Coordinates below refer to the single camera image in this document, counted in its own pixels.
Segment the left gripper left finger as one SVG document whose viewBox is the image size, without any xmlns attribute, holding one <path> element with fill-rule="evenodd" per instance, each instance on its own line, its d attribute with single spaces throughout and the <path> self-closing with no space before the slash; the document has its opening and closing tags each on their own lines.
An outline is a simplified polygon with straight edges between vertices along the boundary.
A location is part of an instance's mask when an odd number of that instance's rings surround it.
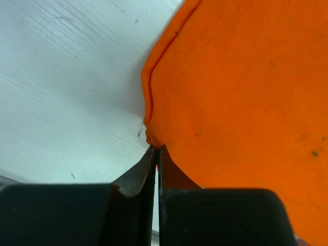
<svg viewBox="0 0 328 246">
<path fill-rule="evenodd" d="M 111 183 L 1 187 L 1 245 L 150 245 L 155 158 Z"/>
</svg>

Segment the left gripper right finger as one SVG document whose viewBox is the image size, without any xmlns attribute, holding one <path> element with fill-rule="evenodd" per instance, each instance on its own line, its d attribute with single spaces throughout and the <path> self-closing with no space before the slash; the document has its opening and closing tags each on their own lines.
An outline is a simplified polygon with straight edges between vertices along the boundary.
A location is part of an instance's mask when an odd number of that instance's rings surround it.
<svg viewBox="0 0 328 246">
<path fill-rule="evenodd" d="M 158 156 L 161 245 L 296 245 L 283 203 L 267 189 L 204 189 Z"/>
</svg>

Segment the orange t shirt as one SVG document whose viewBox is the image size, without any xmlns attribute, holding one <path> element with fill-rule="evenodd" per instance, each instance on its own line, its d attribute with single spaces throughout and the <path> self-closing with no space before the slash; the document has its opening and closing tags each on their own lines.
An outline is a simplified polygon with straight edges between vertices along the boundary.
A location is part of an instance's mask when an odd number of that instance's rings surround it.
<svg viewBox="0 0 328 246">
<path fill-rule="evenodd" d="M 265 188 L 327 245 L 327 1 L 185 1 L 141 72 L 147 142 L 205 188 Z"/>
</svg>

